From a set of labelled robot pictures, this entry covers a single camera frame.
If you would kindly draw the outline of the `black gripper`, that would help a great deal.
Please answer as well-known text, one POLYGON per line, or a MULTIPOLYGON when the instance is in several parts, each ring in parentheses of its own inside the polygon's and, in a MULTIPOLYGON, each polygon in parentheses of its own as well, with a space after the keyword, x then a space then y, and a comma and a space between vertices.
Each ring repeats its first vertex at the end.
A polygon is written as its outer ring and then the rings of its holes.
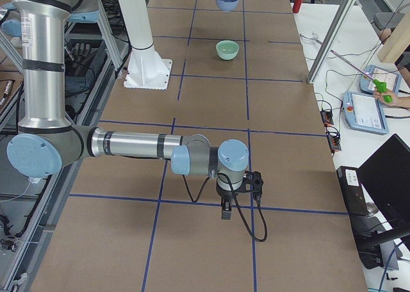
POLYGON ((221 219, 230 220, 232 214, 232 201, 237 196, 235 191, 225 190, 216 185, 216 191, 221 197, 221 219))

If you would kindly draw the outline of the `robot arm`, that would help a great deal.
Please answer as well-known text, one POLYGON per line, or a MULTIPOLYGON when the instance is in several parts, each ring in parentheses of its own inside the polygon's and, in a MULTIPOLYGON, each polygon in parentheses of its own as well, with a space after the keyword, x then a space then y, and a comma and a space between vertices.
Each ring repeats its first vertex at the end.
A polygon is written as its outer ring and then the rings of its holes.
POLYGON ((228 220, 249 183, 248 149, 235 139, 218 147, 200 134, 127 133, 85 125, 86 106, 70 117, 66 100, 81 94, 65 84, 66 24, 96 23, 116 69, 125 62, 101 0, 12 0, 20 14, 21 71, 25 110, 7 146, 11 165, 28 177, 45 178, 84 158, 123 156, 169 161, 175 174, 216 181, 222 218, 228 220))

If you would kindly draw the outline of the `person hand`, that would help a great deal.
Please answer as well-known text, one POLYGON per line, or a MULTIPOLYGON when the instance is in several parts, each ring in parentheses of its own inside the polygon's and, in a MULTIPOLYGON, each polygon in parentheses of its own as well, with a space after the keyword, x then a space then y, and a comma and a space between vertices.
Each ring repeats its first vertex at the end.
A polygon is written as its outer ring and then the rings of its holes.
POLYGON ((396 106, 401 108, 409 108, 409 97, 398 97, 391 90, 386 90, 384 93, 374 91, 373 96, 380 102, 388 106, 396 106))

